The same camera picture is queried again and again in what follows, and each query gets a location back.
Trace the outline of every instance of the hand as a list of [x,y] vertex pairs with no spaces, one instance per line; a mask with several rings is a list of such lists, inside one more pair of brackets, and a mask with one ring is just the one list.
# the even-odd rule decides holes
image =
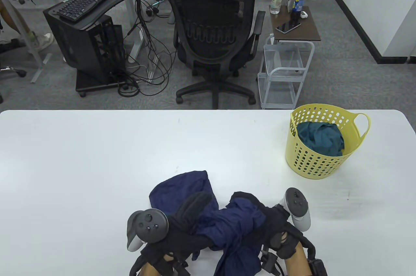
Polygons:
[[163,259],[166,254],[185,261],[193,252],[213,245],[208,237],[191,234],[200,213],[211,200],[212,195],[205,192],[190,196],[175,215],[168,216],[168,235],[159,242],[148,243],[141,251],[146,261],[159,273],[169,275],[172,271],[172,265]]
[[246,245],[265,245],[270,248],[270,240],[276,234],[279,233],[279,244],[281,240],[281,234],[285,231],[287,225],[287,219],[289,218],[289,212],[287,212],[281,205],[276,205],[269,208],[262,204],[252,194],[244,193],[241,191],[235,192],[233,198],[245,198],[256,205],[257,208],[266,216],[266,220],[262,226],[252,231],[250,234],[244,237],[243,243]]

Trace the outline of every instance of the cart wheel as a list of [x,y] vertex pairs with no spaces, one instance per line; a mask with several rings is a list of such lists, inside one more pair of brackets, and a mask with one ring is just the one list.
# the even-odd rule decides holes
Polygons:
[[16,70],[16,73],[18,74],[19,77],[25,77],[26,76],[26,71],[24,71],[24,70]]

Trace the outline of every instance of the forearm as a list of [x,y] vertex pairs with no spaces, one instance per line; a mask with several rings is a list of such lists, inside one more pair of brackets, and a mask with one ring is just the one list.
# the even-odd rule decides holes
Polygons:
[[285,260],[285,264],[288,276],[312,276],[312,271],[300,243],[296,246],[295,254]]
[[[165,261],[172,261],[172,257],[165,255]],[[138,276],[161,276],[159,272],[152,267],[149,263],[146,263],[140,270]]]

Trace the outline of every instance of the sneaker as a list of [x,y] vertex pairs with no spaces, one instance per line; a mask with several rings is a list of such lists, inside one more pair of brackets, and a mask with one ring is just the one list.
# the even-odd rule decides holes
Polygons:
[[54,37],[52,33],[47,33],[47,34],[39,35],[39,36],[36,35],[35,40],[33,41],[33,46],[35,50],[40,52],[41,50],[44,50],[49,45],[51,45],[53,41],[54,41]]

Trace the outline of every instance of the yellow plastic basket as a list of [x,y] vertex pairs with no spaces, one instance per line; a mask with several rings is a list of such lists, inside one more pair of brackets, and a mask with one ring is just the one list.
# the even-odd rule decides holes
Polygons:
[[[370,130],[371,121],[367,117],[368,128],[361,136],[354,120],[360,113],[352,113],[343,108],[309,104],[296,108],[290,114],[290,131],[287,135],[286,161],[297,174],[306,178],[321,179],[330,176],[361,145]],[[345,142],[340,157],[329,157],[314,152],[300,141],[297,125],[302,122],[327,122],[337,124]]]

